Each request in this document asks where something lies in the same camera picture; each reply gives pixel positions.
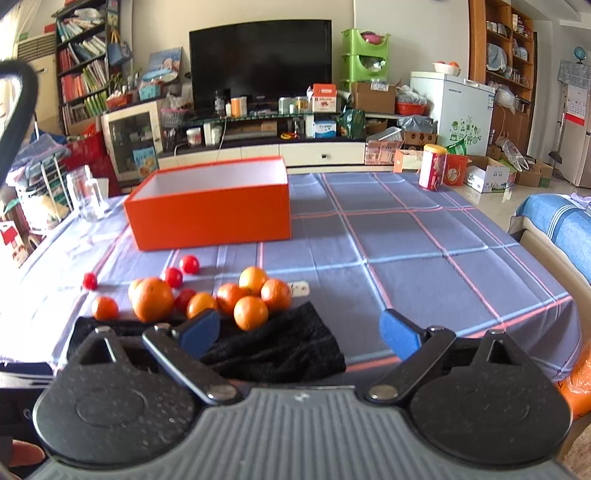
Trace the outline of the person's hand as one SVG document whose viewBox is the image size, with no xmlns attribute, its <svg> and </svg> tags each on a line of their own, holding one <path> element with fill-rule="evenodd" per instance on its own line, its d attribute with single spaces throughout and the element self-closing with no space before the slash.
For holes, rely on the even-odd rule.
<svg viewBox="0 0 591 480">
<path fill-rule="evenodd" d="M 37 445 L 13 440 L 8 466 L 10 468 L 33 466 L 45 460 L 44 451 Z"/>
</svg>

